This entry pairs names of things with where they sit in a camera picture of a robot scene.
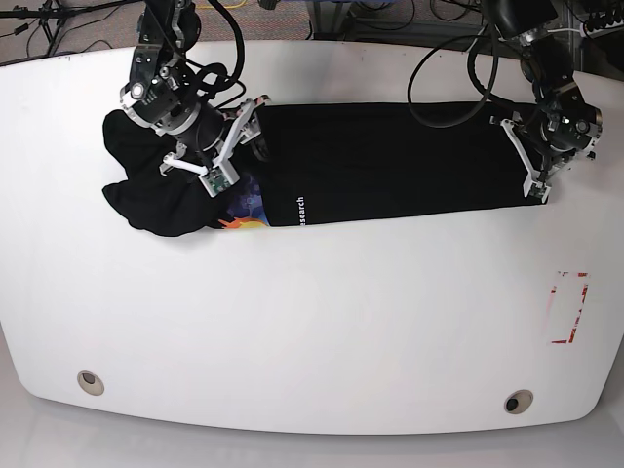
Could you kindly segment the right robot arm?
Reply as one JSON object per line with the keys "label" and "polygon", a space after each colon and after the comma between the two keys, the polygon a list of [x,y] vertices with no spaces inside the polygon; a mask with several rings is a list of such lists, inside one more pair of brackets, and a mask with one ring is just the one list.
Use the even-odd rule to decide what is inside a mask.
{"label": "right robot arm", "polygon": [[245,43],[230,12],[218,1],[211,5],[234,34],[234,68],[188,58],[201,33],[194,2],[148,1],[138,23],[138,43],[120,104],[135,124],[159,137],[175,138],[176,149],[164,157],[161,174],[173,169],[192,173],[215,198],[240,179],[231,162],[238,146],[250,145],[257,158],[264,157],[257,111],[270,98],[238,95],[240,104],[235,108],[227,103],[212,106],[218,94],[243,84]]}

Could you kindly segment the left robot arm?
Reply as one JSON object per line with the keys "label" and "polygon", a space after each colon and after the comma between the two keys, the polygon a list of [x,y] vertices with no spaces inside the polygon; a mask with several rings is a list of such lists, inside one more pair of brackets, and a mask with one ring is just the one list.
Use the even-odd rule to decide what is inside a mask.
{"label": "left robot arm", "polygon": [[[595,146],[603,132],[603,115],[587,103],[574,80],[571,55],[547,29],[557,12],[549,1],[482,1],[484,31],[474,35],[468,50],[467,72],[481,99],[467,114],[451,121],[433,121],[417,112],[411,89],[424,63],[444,46],[455,42],[447,39],[432,49],[412,72],[408,88],[408,107],[415,120],[432,129],[447,129],[471,120],[492,102],[512,111],[510,119],[492,118],[515,147],[524,167],[524,195],[540,202],[547,201],[549,179],[576,156],[595,157]],[[535,106],[523,117],[518,105],[496,96],[492,90],[499,64],[499,47],[517,41],[521,69],[531,84]]]}

